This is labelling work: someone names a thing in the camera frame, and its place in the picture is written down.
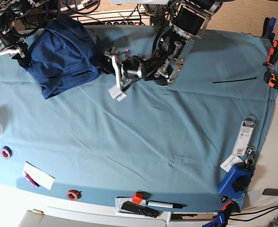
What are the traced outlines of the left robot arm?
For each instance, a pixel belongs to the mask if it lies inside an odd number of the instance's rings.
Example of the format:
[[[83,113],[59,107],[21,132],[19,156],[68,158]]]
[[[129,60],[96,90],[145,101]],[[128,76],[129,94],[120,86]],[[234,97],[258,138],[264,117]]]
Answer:
[[[183,61],[193,46],[194,38],[200,39],[212,16],[221,8],[218,0],[174,0],[167,4],[170,18],[162,24],[152,44],[150,58],[126,56],[112,47],[92,56],[92,65],[106,74],[115,75],[122,91],[135,82],[154,81],[165,87],[175,82]]]

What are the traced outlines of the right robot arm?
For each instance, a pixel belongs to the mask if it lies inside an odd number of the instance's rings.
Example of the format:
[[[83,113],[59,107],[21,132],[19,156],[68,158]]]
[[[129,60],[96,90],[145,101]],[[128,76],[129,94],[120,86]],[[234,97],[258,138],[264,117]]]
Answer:
[[[21,19],[31,10],[45,8],[42,21],[29,33],[21,34],[14,27],[14,21]],[[49,14],[47,0],[0,0],[0,40],[5,47],[17,46],[22,38],[27,38],[42,28]]]

